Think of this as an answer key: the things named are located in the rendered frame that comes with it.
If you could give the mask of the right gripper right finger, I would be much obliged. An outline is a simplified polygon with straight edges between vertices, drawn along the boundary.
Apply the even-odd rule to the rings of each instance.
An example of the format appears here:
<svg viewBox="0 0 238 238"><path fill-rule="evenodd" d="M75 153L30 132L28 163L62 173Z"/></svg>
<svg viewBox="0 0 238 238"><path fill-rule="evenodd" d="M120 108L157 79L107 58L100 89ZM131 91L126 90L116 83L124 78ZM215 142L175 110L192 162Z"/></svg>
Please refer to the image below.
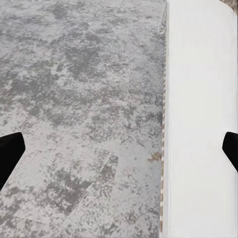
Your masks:
<svg viewBox="0 0 238 238"><path fill-rule="evenodd" d="M226 132L222 149L238 172L238 134Z"/></svg>

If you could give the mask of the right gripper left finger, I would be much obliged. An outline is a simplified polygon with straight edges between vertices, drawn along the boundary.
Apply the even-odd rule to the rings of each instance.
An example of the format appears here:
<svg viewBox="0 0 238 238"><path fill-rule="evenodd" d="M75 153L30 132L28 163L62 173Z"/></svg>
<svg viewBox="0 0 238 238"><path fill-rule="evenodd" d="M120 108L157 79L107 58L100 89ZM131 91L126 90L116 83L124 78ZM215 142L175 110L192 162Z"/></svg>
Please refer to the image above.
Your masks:
<svg viewBox="0 0 238 238"><path fill-rule="evenodd" d="M0 191L25 151L21 132L0 137Z"/></svg>

